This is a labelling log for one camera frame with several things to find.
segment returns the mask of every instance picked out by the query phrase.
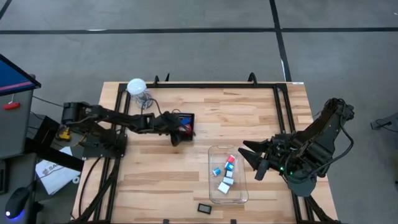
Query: computer mouse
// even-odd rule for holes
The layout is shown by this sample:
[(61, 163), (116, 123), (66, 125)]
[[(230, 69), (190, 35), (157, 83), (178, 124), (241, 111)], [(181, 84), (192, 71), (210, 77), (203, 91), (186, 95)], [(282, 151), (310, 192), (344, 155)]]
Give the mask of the computer mouse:
[(21, 214), (28, 198), (29, 190), (27, 187), (20, 187), (15, 190), (6, 204), (6, 216), (15, 218)]

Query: black floor stripe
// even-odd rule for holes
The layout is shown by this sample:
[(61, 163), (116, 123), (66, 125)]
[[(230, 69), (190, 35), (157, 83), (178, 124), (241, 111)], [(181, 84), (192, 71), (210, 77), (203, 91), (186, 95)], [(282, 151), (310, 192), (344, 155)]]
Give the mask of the black floor stripe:
[(0, 20), (1, 18), (4, 16), (4, 14), (6, 13), (8, 6), (10, 6), (12, 0), (7, 0), (6, 3), (3, 5), (1, 11), (0, 11)]
[(275, 32), (274, 28), (215, 27), (169, 29), (103, 29), (103, 30), (0, 30), (0, 34), (196, 34)]
[(291, 82), (292, 76), (290, 75), (289, 63), (287, 62), (287, 55), (285, 50), (284, 38), (281, 33), (278, 11), (276, 9), (275, 0), (269, 0), (271, 5), (272, 18), (275, 25), (276, 39), (278, 41), (279, 55), (282, 61), (282, 68), (284, 70), (285, 81)]
[(282, 32), (397, 32), (398, 27), (282, 28)]

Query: clear glass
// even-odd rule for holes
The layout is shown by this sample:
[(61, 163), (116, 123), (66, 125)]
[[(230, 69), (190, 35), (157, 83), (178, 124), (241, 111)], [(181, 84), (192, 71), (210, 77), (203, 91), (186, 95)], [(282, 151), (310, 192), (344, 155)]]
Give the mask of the clear glass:
[[(249, 199), (246, 187), (246, 176), (244, 173), (244, 159), (238, 152), (238, 146), (211, 146), (209, 148), (209, 197), (213, 203), (234, 204), (245, 203)], [(233, 179), (234, 184), (229, 188), (227, 194), (220, 192), (218, 186), (225, 176), (225, 164), (229, 155), (235, 157)], [(215, 168), (221, 169), (221, 174), (214, 176)]]

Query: white cube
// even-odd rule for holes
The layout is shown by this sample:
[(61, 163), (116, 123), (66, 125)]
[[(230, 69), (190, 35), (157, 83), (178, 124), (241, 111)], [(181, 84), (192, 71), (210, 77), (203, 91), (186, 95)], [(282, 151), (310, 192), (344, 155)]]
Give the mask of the white cube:
[(228, 177), (224, 177), (223, 182), (229, 185), (233, 185), (234, 184), (234, 179), (228, 178)]
[(225, 176), (228, 178), (232, 178), (233, 172), (232, 171), (226, 171)]
[(218, 186), (218, 190), (220, 192), (223, 192), (224, 194), (227, 194), (228, 190), (229, 190), (229, 186), (224, 183), (220, 183), (220, 186)]

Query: wooden tabletop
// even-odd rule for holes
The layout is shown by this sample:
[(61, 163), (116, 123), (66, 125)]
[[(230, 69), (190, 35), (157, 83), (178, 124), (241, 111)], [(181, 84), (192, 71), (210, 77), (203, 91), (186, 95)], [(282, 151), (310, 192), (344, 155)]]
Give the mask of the wooden tabletop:
[[(118, 85), (118, 82), (104, 83), (100, 105), (114, 109)], [(312, 122), (305, 87), (293, 83), (287, 86), (296, 129), (303, 130)], [(272, 89), (153, 88), (150, 94), (159, 102), (162, 112), (179, 109), (194, 113), (196, 136), (192, 142), (173, 147), (168, 136), (127, 132), (128, 146), (119, 170), (112, 223), (160, 223), (165, 218), (171, 223), (229, 223), (231, 219), (237, 219), (238, 223), (295, 223), (290, 190), (278, 172), (269, 170), (263, 181), (256, 181), (256, 173), (246, 161), (249, 200), (239, 205), (216, 205), (209, 199), (208, 149), (211, 146), (242, 146), (243, 140), (262, 141), (280, 133)], [(286, 115), (283, 97), (280, 101)], [(159, 113), (155, 105), (146, 112)], [(140, 109), (132, 101), (129, 114), (138, 113)], [(73, 208), (75, 217), (82, 183), (94, 161), (85, 162)], [(88, 180), (83, 208), (97, 194), (102, 166), (103, 159)], [(326, 214), (337, 219), (327, 177), (318, 178), (312, 195)], [(106, 195), (102, 219), (107, 202)], [(213, 206), (211, 215), (197, 212), (199, 203)], [(305, 218), (302, 199), (300, 203)]]

